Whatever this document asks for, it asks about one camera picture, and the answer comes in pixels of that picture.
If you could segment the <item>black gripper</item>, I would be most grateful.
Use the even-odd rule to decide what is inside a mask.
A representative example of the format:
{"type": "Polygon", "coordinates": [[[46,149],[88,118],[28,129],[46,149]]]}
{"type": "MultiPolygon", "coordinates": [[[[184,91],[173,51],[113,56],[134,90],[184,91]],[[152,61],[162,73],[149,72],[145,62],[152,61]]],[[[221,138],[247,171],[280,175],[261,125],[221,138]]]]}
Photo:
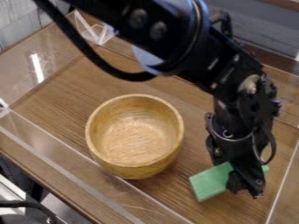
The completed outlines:
{"type": "Polygon", "coordinates": [[[264,167],[276,155],[276,140],[269,128],[257,128],[244,136],[224,136],[224,129],[206,128],[206,150],[214,170],[225,177],[226,189],[245,190],[253,199],[264,194],[264,167]]]}

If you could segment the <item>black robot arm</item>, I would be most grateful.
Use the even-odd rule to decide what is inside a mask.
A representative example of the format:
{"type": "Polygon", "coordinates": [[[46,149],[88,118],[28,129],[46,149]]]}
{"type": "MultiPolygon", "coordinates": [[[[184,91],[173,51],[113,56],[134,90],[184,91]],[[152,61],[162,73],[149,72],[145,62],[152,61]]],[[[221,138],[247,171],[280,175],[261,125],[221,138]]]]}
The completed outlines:
{"type": "Polygon", "coordinates": [[[32,0],[89,61],[124,81],[176,75],[213,98],[205,115],[205,145],[213,165],[228,164],[225,190],[265,189],[264,149],[276,148],[273,121],[280,113],[276,86],[252,53],[233,39],[229,14],[209,13],[202,0],[62,0],[106,24],[134,47],[144,69],[114,68],[94,52],[50,0],[32,0]]]}

